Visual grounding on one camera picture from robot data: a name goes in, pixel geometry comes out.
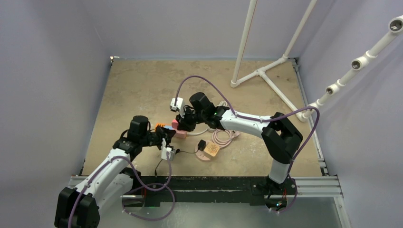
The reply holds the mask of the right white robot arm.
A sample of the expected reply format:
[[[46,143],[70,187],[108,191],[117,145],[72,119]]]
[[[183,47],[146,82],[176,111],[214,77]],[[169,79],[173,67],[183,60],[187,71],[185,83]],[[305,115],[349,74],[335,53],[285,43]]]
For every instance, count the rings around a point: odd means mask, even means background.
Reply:
[[[299,149],[303,136],[282,113],[274,116],[256,116],[232,111],[229,106],[215,106],[202,92],[193,94],[190,105],[182,98],[173,98],[170,109],[177,112],[177,129],[192,132],[197,124],[206,124],[211,129],[238,131],[261,138],[272,157],[267,188],[279,193],[285,188],[292,157]]]

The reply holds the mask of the pink cube socket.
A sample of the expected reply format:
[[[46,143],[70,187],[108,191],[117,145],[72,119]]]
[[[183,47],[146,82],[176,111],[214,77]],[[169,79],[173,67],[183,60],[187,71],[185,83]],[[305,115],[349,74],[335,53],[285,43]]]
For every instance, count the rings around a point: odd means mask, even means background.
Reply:
[[[188,132],[175,129],[175,135],[174,135],[175,138],[185,139],[187,135]]]

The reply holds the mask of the pink round power socket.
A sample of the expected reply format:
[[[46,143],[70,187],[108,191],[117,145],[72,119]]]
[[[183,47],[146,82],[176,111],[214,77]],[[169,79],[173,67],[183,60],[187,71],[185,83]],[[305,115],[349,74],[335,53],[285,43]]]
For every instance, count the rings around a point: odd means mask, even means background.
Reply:
[[[194,155],[197,157],[198,160],[202,162],[211,162],[213,160],[213,157],[211,157],[209,154],[199,150],[199,143],[197,143],[195,146]]]

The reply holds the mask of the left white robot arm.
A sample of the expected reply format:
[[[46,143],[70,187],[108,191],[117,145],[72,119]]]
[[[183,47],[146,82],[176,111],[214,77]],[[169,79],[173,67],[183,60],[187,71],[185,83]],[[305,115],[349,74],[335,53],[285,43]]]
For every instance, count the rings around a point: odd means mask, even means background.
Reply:
[[[102,163],[75,187],[65,187],[58,196],[54,225],[57,228],[96,228],[101,213],[125,193],[169,190],[164,184],[145,184],[132,163],[144,147],[156,146],[166,160],[174,154],[169,144],[173,129],[157,126],[151,129],[149,119],[134,116]]]

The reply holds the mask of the orange power strip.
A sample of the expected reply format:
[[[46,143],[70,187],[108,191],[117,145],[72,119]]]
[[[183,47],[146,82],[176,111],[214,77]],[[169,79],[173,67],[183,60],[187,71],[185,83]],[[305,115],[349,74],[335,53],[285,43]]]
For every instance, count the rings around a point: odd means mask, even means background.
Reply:
[[[157,128],[164,128],[166,126],[166,124],[164,124],[164,123],[157,123],[156,125],[155,125],[155,129],[157,129]]]

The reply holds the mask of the pink square plug adapter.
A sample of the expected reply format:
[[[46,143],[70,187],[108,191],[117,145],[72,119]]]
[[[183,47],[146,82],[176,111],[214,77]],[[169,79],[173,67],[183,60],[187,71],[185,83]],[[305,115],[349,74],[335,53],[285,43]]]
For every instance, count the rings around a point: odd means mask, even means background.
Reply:
[[[172,126],[173,129],[177,130],[178,126],[179,126],[178,121],[176,119],[173,119],[171,126]]]

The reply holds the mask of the black power adapter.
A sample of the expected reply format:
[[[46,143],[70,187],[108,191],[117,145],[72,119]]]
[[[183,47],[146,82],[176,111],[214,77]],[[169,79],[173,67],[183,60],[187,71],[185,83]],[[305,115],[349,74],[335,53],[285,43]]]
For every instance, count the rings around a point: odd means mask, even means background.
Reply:
[[[200,140],[198,145],[197,145],[197,150],[198,151],[203,151],[206,147],[206,142],[204,140]]]

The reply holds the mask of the beige cube power socket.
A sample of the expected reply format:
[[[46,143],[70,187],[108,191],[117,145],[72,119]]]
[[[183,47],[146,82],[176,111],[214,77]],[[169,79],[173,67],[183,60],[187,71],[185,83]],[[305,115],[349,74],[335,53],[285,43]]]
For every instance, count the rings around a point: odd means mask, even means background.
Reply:
[[[204,148],[204,153],[210,157],[215,157],[220,150],[220,146],[212,141],[209,141]]]

